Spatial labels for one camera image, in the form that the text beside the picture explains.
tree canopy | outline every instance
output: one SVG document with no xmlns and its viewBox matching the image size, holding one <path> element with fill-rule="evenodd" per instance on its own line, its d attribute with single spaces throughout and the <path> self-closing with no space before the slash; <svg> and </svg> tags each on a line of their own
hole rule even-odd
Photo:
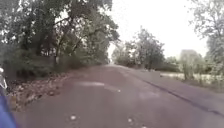
<svg viewBox="0 0 224 128">
<path fill-rule="evenodd" d="M 146 69 L 158 68 L 164 60 L 163 44 L 146 29 L 141 28 L 134 41 L 115 49 L 115 63 L 126 66 L 140 66 Z"/>
<path fill-rule="evenodd" d="M 195 31 L 202 37 L 207 37 L 208 60 L 213 63 L 215 74 L 224 73 L 224 1 L 222 0 L 192 0 L 194 13 L 192 20 Z"/>
<path fill-rule="evenodd" d="M 119 38 L 111 8 L 112 0 L 3 0 L 0 63 L 16 74 L 33 74 L 41 64 L 55 67 L 65 58 L 108 63 L 107 48 Z"/>
</svg>

grass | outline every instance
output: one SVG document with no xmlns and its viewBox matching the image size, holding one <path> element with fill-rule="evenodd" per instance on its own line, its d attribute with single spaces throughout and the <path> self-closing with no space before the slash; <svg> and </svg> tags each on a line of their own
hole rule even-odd
<svg viewBox="0 0 224 128">
<path fill-rule="evenodd" d="M 215 76 L 210 74 L 194 74 L 194 79 L 185 80 L 183 73 L 161 72 L 161 75 L 177 79 L 185 83 L 189 83 L 190 85 L 208 88 L 209 90 L 215 92 L 224 92 L 224 79 L 222 76 Z"/>
</svg>

asphalt road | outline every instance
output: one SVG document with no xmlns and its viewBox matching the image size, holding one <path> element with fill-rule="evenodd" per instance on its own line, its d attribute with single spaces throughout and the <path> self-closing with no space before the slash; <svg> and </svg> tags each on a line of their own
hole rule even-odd
<svg viewBox="0 0 224 128">
<path fill-rule="evenodd" d="M 224 128 L 224 95 L 119 66 L 81 74 L 17 114 L 21 128 Z"/>
</svg>

roadside vegetation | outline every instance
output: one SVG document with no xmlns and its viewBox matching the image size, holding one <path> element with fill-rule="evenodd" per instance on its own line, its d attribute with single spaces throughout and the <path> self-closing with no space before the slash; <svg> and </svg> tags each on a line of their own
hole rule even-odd
<svg viewBox="0 0 224 128">
<path fill-rule="evenodd" d="M 21 82 L 109 63 L 118 26 L 112 0 L 1 0 L 0 65 L 12 90 Z"/>
<path fill-rule="evenodd" d="M 207 39 L 208 52 L 205 57 L 194 50 L 185 49 L 179 58 L 164 58 L 163 44 L 147 30 L 141 29 L 135 36 L 137 38 L 118 45 L 113 54 L 114 63 L 155 69 L 161 71 L 163 76 L 224 92 L 224 2 L 190 2 L 189 12 L 194 17 L 190 23 L 199 37 Z"/>
</svg>

overcast sky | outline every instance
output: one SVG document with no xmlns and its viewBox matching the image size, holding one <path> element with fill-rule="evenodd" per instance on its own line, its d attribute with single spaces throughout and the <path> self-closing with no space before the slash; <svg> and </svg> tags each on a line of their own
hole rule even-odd
<svg viewBox="0 0 224 128">
<path fill-rule="evenodd" d="M 112 18 L 119 25 L 122 41 L 131 40 L 143 26 L 165 44 L 166 57 L 178 56 L 182 49 L 194 49 L 204 56 L 206 41 L 189 26 L 192 15 L 186 4 L 187 0 L 113 0 Z"/>
</svg>

